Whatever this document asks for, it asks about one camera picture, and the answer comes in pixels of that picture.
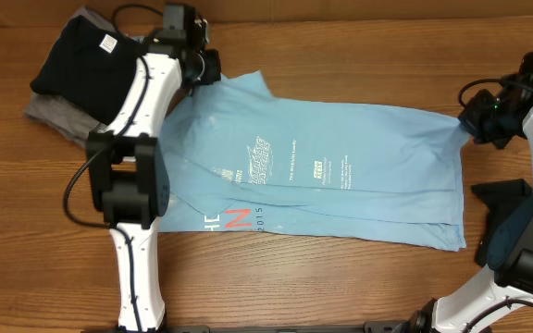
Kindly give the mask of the light blue printed t-shirt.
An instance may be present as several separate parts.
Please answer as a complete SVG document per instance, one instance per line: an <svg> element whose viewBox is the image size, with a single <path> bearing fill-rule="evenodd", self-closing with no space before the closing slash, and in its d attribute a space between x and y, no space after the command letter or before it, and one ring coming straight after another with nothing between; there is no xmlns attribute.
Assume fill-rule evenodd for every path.
<svg viewBox="0 0 533 333"><path fill-rule="evenodd" d="M465 247L461 150L449 116L273 96L258 73L184 98L160 145L164 232L259 231Z"/></svg>

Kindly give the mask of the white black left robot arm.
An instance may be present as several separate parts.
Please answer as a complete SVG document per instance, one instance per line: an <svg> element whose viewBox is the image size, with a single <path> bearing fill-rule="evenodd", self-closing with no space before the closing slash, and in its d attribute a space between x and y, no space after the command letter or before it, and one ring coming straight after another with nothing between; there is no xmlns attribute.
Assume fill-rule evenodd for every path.
<svg viewBox="0 0 533 333"><path fill-rule="evenodd" d="M166 306L158 273L158 230L168 207L169 178L158 136L179 92L220 79L209 24L193 6L167 3L161 27L144 39L130 90L117 116L86 141L94 208L102 213L118 260L117 332L164 332Z"/></svg>

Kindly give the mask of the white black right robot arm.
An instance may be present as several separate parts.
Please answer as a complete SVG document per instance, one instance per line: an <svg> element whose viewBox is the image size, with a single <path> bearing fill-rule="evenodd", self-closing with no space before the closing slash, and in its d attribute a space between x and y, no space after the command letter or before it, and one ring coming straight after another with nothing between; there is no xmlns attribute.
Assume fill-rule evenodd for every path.
<svg viewBox="0 0 533 333"><path fill-rule="evenodd" d="M497 80L462 104L461 126L476 143L504 148L514 137L527 140L533 171L533 52L516 73ZM406 321L366 322L364 332L489 332L494 322L522 308L533 308L533 189L513 198L511 181L478 184L474 194L490 209L481 242L485 264L460 289L430 300Z"/></svg>

